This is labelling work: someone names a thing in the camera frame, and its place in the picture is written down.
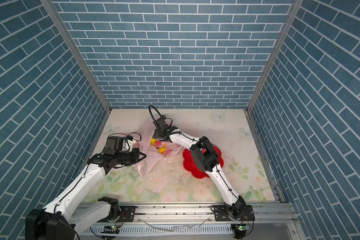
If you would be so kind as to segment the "pink plastic bag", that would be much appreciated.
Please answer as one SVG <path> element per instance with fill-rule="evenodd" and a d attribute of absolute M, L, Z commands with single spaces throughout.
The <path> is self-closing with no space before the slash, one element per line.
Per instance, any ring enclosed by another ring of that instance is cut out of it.
<path fill-rule="evenodd" d="M 139 162 L 137 166 L 138 173 L 141 176 L 149 173 L 159 160 L 174 156 L 182 149 L 179 144 L 164 142 L 156 139 L 155 144 L 150 145 L 151 139 L 154 139 L 153 134 L 155 129 L 156 127 L 153 121 L 146 120 L 137 131 L 137 133 L 139 133 L 142 137 L 142 140 L 139 142 L 140 152 L 147 155 L 147 157 Z M 166 151 L 160 154 L 158 148 L 164 144 L 166 144 Z"/>

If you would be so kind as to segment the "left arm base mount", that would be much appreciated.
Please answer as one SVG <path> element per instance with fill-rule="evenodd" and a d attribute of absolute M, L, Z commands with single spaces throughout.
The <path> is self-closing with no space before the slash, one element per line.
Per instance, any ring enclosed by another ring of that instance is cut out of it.
<path fill-rule="evenodd" d="M 131 223 L 134 220 L 136 206 L 121 206 L 115 213 L 99 220 L 100 223 Z"/>

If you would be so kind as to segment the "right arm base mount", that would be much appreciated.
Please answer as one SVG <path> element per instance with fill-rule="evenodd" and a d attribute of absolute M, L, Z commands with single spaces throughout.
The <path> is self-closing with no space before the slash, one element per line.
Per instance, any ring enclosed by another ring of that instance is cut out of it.
<path fill-rule="evenodd" d="M 214 214 L 215 221 L 217 222 L 255 221 L 255 215 L 251 205 L 245 205 L 240 210 L 236 210 L 235 208 L 227 205 L 212 205 L 210 209 Z"/>

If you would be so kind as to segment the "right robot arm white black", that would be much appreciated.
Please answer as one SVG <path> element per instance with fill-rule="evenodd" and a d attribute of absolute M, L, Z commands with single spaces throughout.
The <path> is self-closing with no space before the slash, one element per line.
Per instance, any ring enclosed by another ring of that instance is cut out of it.
<path fill-rule="evenodd" d="M 207 174 L 216 185 L 227 206 L 230 218 L 233 220 L 242 218 L 247 206 L 246 202 L 225 176 L 219 161 L 219 154 L 209 139 L 187 135 L 177 127 L 168 125 L 165 117 L 154 119 L 153 123 L 156 127 L 154 139 L 178 144 L 188 149 L 197 169 Z"/>

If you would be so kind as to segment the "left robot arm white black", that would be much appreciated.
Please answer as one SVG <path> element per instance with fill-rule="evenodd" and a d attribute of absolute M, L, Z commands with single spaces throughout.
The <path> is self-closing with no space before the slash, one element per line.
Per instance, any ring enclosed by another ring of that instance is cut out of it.
<path fill-rule="evenodd" d="M 119 201 L 101 197 L 90 208 L 74 216 L 89 191 L 111 169 L 129 167 L 147 156 L 135 148 L 130 136 L 107 138 L 101 153 L 93 155 L 77 178 L 41 210 L 34 209 L 25 220 L 27 240 L 78 240 L 80 233 L 100 220 L 117 222 L 123 218 Z"/>

